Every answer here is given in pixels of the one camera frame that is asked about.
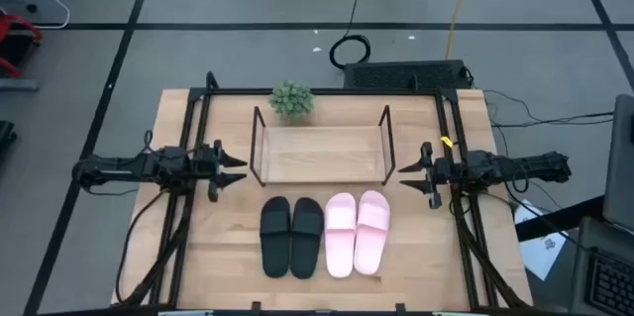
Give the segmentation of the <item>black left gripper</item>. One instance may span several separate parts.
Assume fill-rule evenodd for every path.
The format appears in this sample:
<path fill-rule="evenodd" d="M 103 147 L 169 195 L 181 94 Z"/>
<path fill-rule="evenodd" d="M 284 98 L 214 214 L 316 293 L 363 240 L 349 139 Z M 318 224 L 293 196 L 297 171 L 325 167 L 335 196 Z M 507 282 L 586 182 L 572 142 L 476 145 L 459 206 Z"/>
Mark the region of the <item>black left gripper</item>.
<path fill-rule="evenodd" d="M 221 188 L 226 188 L 247 176 L 245 173 L 221 172 L 220 165 L 239 167 L 245 166 L 247 163 L 222 151 L 220 140 L 215 140 L 212 145 L 197 145 L 194 149 L 192 163 L 195 178 L 206 179 L 209 182 L 207 195 L 211 202 L 218 201 Z"/>

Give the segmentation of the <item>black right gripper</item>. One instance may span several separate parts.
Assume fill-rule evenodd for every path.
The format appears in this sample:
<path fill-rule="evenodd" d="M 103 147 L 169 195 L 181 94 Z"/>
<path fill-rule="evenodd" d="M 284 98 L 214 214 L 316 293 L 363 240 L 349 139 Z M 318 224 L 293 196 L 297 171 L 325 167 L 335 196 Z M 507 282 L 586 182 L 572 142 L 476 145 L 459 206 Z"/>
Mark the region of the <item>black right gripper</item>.
<path fill-rule="evenodd" d="M 432 159 L 432 154 L 431 143 L 423 143 L 421 158 L 417 162 L 401 168 L 399 172 L 417 172 L 424 169 L 425 178 L 423 180 L 400 180 L 400 183 L 427 194 L 429 207 L 439 209 L 442 206 L 441 194 L 438 191 L 439 185 L 449 185 L 450 192 L 456 193 L 459 198 L 462 198 L 464 193 L 458 183 L 457 166 L 447 158 Z"/>

